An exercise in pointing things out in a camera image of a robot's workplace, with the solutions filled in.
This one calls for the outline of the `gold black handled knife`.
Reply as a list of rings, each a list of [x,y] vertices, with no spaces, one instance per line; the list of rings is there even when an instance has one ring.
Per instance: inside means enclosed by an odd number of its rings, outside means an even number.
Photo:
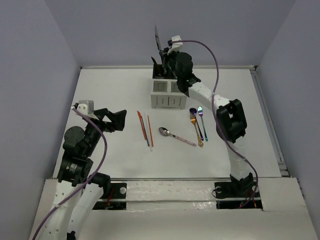
[[[163,76],[163,68],[161,65],[159,65],[154,57],[151,57],[152,63],[153,63],[153,73],[152,75],[155,78],[160,78]]]

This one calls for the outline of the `silver knife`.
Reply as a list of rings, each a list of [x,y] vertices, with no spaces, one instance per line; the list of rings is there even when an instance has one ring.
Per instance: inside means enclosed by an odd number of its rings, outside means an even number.
[[[154,26],[154,36],[155,36],[155,41],[156,41],[156,45],[157,45],[157,49],[159,51],[159,54],[162,55],[163,54],[163,49],[161,47],[161,42],[160,42],[160,38],[159,38],[159,33],[158,33],[158,28],[155,25]]]

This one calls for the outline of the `orange pointed straw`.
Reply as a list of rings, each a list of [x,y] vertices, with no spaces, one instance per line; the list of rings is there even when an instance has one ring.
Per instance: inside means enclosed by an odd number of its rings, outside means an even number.
[[[142,120],[141,120],[141,113],[137,110],[137,115],[138,115],[138,118],[139,118],[139,121],[140,121],[140,125],[141,125],[141,129],[142,129],[142,133],[143,133],[143,137],[144,139],[146,140],[146,137],[144,135],[144,131],[143,131],[143,125],[142,125]]]

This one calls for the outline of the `silver spoon pink handle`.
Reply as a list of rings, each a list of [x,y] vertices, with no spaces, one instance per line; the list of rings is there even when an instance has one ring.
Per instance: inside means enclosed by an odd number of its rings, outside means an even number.
[[[164,136],[164,137],[172,137],[172,138],[174,138],[174,139],[176,139],[176,140],[179,140],[179,141],[181,141],[181,142],[183,142],[183,143],[186,143],[186,144],[188,144],[188,145],[191,145],[191,146],[193,146],[193,147],[196,147],[196,146],[197,146],[195,143],[193,143],[193,142],[191,142],[191,141],[188,141],[188,140],[186,140],[186,139],[184,139],[184,138],[182,138],[182,137],[179,137],[179,136],[177,136],[177,135],[172,134],[172,133],[171,133],[167,128],[165,128],[165,127],[159,127],[159,128],[158,128],[158,131],[159,131],[159,133],[160,133],[162,136]]]

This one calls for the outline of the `purple iridescent spoon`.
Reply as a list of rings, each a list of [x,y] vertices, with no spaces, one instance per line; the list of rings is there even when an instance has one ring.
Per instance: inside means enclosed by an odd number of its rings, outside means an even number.
[[[202,132],[201,132],[199,123],[198,123],[198,121],[197,121],[197,110],[196,110],[194,107],[191,107],[191,108],[189,109],[189,111],[194,115],[195,122],[196,122],[196,126],[197,126],[198,131],[199,131],[199,134],[200,134],[200,138],[201,138],[201,140],[203,141],[203,140],[204,140],[204,137],[203,137],[203,135],[202,135]]]

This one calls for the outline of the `iridescent blue fork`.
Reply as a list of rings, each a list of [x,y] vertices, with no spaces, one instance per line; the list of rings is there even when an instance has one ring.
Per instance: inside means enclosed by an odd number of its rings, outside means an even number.
[[[200,119],[201,119],[201,123],[202,123],[202,127],[203,127],[203,132],[204,132],[204,137],[205,137],[205,141],[208,142],[209,139],[208,139],[208,136],[207,136],[207,132],[206,132],[206,128],[205,128],[205,123],[204,123],[204,119],[203,119],[203,108],[201,106],[199,106],[197,108],[197,112],[198,112],[198,115],[200,116]]]

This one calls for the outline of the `gold fork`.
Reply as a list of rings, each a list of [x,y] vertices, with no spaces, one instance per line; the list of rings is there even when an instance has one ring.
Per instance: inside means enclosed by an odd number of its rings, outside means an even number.
[[[204,146],[204,144],[203,144],[203,141],[202,141],[201,136],[200,136],[198,129],[197,129],[196,116],[192,112],[190,112],[189,114],[190,114],[190,121],[193,124],[193,126],[195,128],[196,135],[197,135],[198,146],[200,148],[202,148]]]

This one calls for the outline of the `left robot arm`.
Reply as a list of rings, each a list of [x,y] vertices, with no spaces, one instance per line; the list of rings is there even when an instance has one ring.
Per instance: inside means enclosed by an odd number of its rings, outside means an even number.
[[[50,212],[37,232],[40,240],[77,240],[98,199],[112,195],[111,178],[99,172],[107,155],[104,133],[122,131],[126,110],[111,112],[106,108],[93,110],[84,103],[71,107],[86,121],[86,128],[73,126],[64,134],[64,150],[57,174],[56,190]],[[99,141],[104,150],[97,169],[91,170],[91,155]]]

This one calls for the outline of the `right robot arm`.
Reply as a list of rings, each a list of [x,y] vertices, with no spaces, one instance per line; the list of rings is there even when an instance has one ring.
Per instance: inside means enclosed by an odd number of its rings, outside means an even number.
[[[175,79],[179,92],[212,111],[216,132],[224,141],[229,162],[230,181],[216,184],[217,199],[247,198],[251,200],[258,190],[258,174],[247,160],[244,136],[247,121],[240,100],[229,100],[216,94],[193,73],[192,57],[185,52],[166,47],[159,51],[161,75]]]

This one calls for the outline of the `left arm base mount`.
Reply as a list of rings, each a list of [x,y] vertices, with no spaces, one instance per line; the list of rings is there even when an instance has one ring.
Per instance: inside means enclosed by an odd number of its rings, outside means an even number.
[[[119,211],[127,209],[127,183],[111,182],[109,193],[104,193],[95,203],[93,210]]]

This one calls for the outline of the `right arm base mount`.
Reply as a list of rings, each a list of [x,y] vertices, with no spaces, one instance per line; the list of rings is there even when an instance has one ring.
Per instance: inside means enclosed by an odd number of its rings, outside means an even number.
[[[243,192],[236,193],[230,181],[214,183],[211,195],[215,199],[218,210],[263,209],[261,195],[256,183],[251,183]]]

